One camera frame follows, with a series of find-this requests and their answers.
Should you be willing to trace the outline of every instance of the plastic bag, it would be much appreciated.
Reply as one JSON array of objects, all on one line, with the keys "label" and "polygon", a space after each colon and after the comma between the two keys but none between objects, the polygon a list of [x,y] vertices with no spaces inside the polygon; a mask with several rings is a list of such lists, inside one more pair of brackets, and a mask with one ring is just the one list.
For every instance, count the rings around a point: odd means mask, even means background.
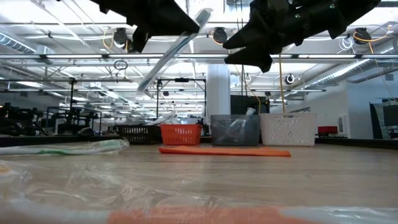
[{"label": "plastic bag", "polygon": [[147,123],[146,125],[159,125],[159,124],[169,124],[169,123],[173,123],[173,122],[177,122],[178,121],[175,119],[175,112],[171,112],[169,114],[164,114],[163,116],[161,116],[160,118],[156,119],[155,121],[151,121],[149,123]]},{"label": "plastic bag", "polygon": [[[133,172],[111,157],[0,161],[0,223],[383,223],[398,209],[275,207],[263,202],[184,192],[187,180]],[[160,179],[156,186],[145,183]],[[169,187],[159,186],[167,182]],[[195,181],[191,184],[209,184]]]},{"label": "plastic bag", "polygon": [[39,145],[39,146],[15,146],[0,148],[0,155],[84,155],[104,152],[117,152],[129,147],[129,142],[113,139],[98,142],[88,142],[74,145]]}]

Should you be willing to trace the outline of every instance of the red basket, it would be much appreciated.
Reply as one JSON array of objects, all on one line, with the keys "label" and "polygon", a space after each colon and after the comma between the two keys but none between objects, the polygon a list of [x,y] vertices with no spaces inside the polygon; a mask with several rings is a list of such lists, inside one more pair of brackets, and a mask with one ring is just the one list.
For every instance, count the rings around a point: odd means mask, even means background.
[{"label": "red basket", "polygon": [[163,144],[196,145],[200,143],[199,124],[161,124]]}]

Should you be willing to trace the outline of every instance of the wooden table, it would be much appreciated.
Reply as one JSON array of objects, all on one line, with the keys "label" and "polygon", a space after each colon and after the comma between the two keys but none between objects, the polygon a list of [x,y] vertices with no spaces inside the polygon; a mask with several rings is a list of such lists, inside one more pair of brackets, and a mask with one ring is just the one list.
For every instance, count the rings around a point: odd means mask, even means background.
[{"label": "wooden table", "polygon": [[[65,189],[62,187],[67,185],[91,186],[92,193],[98,195],[106,195],[108,189],[125,194],[126,189],[113,188],[114,179],[109,186],[102,186],[94,178],[106,175],[104,180],[117,177],[119,184],[138,183],[151,190],[223,200],[283,206],[398,207],[398,151],[316,145],[275,147],[289,150],[292,157],[239,157],[160,154],[158,147],[131,146],[111,155],[0,160],[46,168],[32,171],[36,179],[31,181],[36,184],[28,187],[30,192],[54,185]],[[89,174],[71,180],[70,174],[77,170]],[[40,194],[32,194],[32,198],[40,200]]]}]

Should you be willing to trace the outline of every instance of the clear plastic bin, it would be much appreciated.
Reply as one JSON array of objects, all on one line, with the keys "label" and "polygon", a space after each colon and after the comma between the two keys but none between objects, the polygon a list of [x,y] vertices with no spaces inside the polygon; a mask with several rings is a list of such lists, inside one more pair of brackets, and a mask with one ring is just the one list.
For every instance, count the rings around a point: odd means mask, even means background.
[{"label": "clear plastic bin", "polygon": [[211,136],[215,146],[257,146],[259,115],[212,115]]}]

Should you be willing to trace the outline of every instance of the orange cloth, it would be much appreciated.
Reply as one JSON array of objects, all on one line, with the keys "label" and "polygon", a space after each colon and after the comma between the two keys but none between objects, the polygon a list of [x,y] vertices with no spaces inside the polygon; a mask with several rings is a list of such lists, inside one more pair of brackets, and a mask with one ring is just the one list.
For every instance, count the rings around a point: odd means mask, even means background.
[{"label": "orange cloth", "polygon": [[113,212],[107,224],[316,224],[285,217],[276,208],[159,207]]},{"label": "orange cloth", "polygon": [[268,147],[262,148],[220,148],[220,147],[160,147],[161,153],[167,154],[194,154],[194,155],[229,155],[229,156],[287,156],[290,157],[289,151],[280,151],[277,149],[269,149]]}]

